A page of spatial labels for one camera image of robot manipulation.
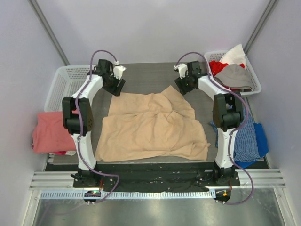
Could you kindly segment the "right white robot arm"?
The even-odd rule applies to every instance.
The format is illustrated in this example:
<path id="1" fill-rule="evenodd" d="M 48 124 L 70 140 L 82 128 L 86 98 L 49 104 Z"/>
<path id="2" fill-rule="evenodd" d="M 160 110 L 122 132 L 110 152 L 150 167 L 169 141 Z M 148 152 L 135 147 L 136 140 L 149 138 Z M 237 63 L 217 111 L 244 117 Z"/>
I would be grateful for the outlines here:
<path id="1" fill-rule="evenodd" d="M 218 131 L 218 151 L 213 167 L 213 182 L 218 186 L 240 185 L 232 156 L 237 128 L 244 120 L 243 99 L 238 93 L 222 88 L 212 76 L 203 75 L 198 61 L 177 63 L 174 70 L 179 73 L 175 83 L 181 94 L 199 89 L 214 102 L 213 122 Z"/>

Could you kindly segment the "beige t-shirt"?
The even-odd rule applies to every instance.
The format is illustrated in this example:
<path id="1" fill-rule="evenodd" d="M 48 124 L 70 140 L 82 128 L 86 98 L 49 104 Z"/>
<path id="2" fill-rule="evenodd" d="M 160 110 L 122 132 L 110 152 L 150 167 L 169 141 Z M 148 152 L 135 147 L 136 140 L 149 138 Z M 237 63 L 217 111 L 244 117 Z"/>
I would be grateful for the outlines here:
<path id="1" fill-rule="evenodd" d="M 157 94 L 113 96 L 95 158 L 117 162 L 176 156 L 205 161 L 209 146 L 195 110 L 169 86 Z"/>

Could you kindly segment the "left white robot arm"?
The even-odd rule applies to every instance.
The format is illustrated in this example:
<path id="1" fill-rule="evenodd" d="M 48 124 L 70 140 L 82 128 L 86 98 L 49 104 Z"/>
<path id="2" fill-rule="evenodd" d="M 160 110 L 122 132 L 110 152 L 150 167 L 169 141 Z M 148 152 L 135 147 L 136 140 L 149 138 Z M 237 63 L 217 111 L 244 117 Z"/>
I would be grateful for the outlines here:
<path id="1" fill-rule="evenodd" d="M 118 62 L 100 59 L 96 66 L 91 65 L 83 85 L 71 97 L 62 100 L 63 126 L 71 135 L 78 155 L 78 171 L 72 174 L 75 188 L 97 187 L 102 175 L 98 172 L 91 131 L 94 125 L 92 101 L 101 89 L 119 96 L 125 84 L 122 78 L 126 67 Z"/>

